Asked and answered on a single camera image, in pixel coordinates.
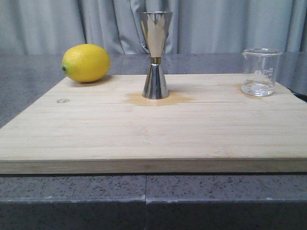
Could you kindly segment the yellow lemon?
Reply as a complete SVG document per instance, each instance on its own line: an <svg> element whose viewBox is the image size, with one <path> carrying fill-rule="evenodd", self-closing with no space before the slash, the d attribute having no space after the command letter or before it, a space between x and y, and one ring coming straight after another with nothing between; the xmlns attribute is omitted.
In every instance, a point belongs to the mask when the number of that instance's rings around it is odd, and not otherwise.
<svg viewBox="0 0 307 230"><path fill-rule="evenodd" d="M62 70L77 82L94 82L104 77L110 69L110 57L100 46L81 44L66 51Z"/></svg>

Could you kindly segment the wooden cutting board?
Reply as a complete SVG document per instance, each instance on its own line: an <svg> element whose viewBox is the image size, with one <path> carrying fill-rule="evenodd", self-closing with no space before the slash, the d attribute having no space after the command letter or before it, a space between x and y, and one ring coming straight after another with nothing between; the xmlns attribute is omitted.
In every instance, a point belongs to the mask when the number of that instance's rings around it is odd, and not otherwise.
<svg viewBox="0 0 307 230"><path fill-rule="evenodd" d="M63 79L1 128L1 173L307 170L307 105L284 86L253 97L241 74L166 79L162 100L142 97L143 75Z"/></svg>

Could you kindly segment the grey curtain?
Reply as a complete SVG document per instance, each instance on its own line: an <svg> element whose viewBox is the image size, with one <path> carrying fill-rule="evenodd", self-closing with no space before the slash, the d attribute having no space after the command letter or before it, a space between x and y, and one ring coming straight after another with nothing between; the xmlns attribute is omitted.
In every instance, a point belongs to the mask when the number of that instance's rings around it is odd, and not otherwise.
<svg viewBox="0 0 307 230"><path fill-rule="evenodd" d="M172 12L168 54L307 49L304 0L3 0L0 52L62 54L96 44L110 54L144 54L140 12Z"/></svg>

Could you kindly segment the clear glass beaker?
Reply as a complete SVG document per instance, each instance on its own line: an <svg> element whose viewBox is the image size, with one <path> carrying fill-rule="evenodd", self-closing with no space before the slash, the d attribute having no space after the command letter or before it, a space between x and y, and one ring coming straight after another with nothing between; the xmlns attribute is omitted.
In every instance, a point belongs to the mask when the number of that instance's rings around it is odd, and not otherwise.
<svg viewBox="0 0 307 230"><path fill-rule="evenodd" d="M282 51L271 48L247 48L242 52L243 76L241 90L251 96L274 93Z"/></svg>

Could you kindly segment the steel double jigger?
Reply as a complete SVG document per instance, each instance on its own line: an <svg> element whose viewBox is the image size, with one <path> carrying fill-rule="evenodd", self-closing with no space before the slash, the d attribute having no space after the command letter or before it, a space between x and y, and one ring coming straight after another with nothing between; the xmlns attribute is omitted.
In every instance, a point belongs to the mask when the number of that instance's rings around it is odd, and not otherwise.
<svg viewBox="0 0 307 230"><path fill-rule="evenodd" d="M142 93L147 99L159 100L169 96L161 63L172 15L167 11L140 12L142 33L150 53L150 68Z"/></svg>

